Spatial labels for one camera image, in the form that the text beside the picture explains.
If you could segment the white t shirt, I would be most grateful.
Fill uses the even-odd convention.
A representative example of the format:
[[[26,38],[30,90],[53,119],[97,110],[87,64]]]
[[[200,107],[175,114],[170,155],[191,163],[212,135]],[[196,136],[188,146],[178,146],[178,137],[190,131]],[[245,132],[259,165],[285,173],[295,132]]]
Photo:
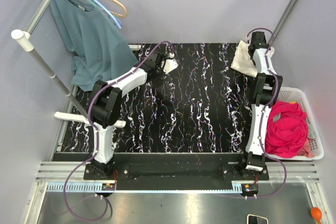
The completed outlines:
[[[272,64],[272,56],[275,52],[274,48],[266,53],[266,48],[256,49],[252,56],[248,53],[248,43],[240,41],[231,64],[231,68],[242,74],[256,78],[259,73],[271,75],[277,74]]]

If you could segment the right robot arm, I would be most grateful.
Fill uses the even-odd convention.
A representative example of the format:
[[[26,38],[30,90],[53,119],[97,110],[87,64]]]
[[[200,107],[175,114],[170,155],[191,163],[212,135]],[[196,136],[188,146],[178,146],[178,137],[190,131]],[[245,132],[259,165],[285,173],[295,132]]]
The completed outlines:
[[[248,38],[248,53],[257,69],[257,75],[250,102],[252,121],[249,140],[243,163],[238,167],[239,176],[244,180],[262,174],[266,168],[267,123],[283,82],[283,77],[276,73],[273,65],[271,42],[267,41],[265,33],[261,29],[254,29],[248,34]]]

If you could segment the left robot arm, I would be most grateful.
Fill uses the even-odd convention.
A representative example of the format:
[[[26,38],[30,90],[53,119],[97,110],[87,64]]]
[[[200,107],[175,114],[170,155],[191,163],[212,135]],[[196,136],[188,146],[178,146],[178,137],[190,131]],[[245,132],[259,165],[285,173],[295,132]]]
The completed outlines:
[[[122,98],[158,79],[167,66],[168,57],[155,51],[114,80],[99,80],[94,84],[88,105],[89,122],[94,130],[94,151],[89,161],[99,178],[107,180],[113,175],[112,135],[120,117]]]

